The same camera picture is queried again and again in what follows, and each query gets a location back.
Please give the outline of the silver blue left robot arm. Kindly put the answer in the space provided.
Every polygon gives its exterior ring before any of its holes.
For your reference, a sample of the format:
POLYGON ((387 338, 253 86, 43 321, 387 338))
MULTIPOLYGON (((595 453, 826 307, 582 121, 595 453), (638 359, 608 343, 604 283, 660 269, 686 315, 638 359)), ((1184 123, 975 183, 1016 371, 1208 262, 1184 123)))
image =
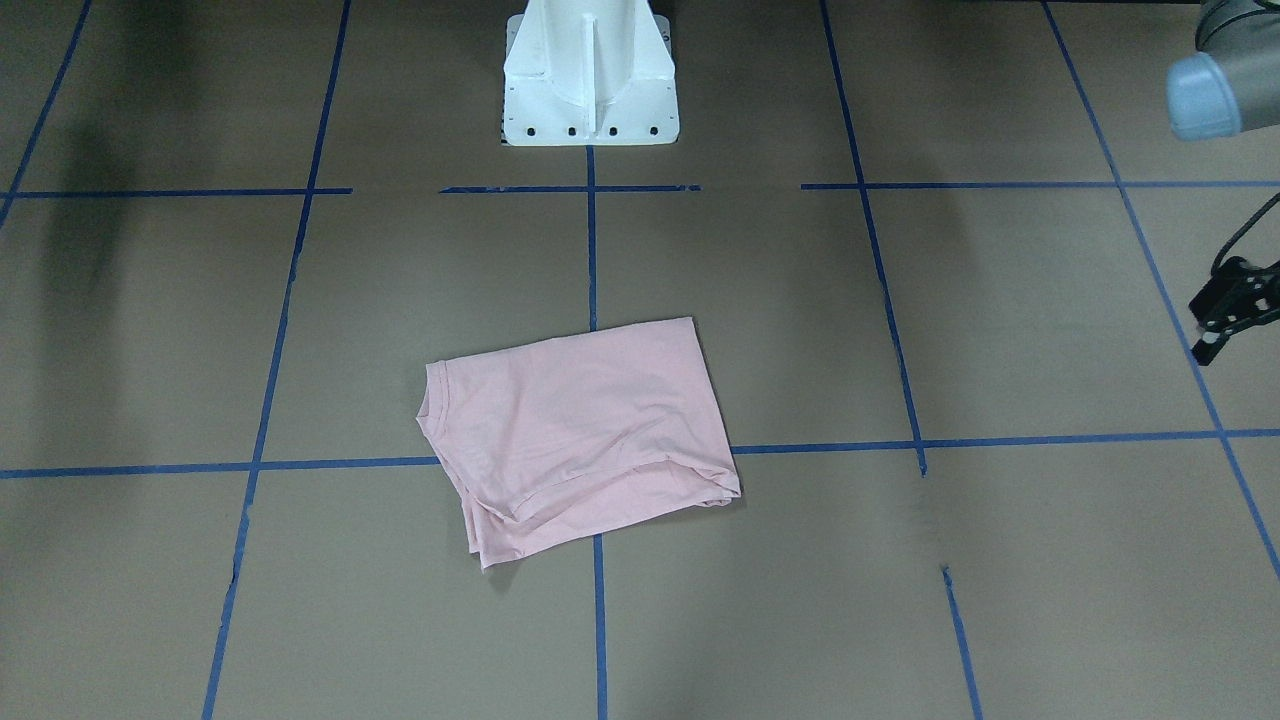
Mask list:
MULTIPOLYGON (((1185 142, 1228 138, 1279 123, 1279 9, 1275 1, 1203 1, 1196 53, 1166 77, 1174 135, 1185 142)), ((1235 249, 1271 211, 1272 195, 1216 252, 1210 275, 1188 304, 1199 332, 1190 354, 1208 366, 1235 336, 1275 323, 1276 263, 1257 264, 1235 249)))

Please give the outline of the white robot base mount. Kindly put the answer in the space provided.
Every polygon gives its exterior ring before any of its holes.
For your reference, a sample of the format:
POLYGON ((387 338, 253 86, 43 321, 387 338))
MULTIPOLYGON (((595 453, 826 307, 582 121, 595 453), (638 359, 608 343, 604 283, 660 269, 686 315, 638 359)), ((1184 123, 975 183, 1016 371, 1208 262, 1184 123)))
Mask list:
POLYGON ((503 74, 509 146, 678 141, 671 23, 649 1, 529 1, 506 22, 503 74))

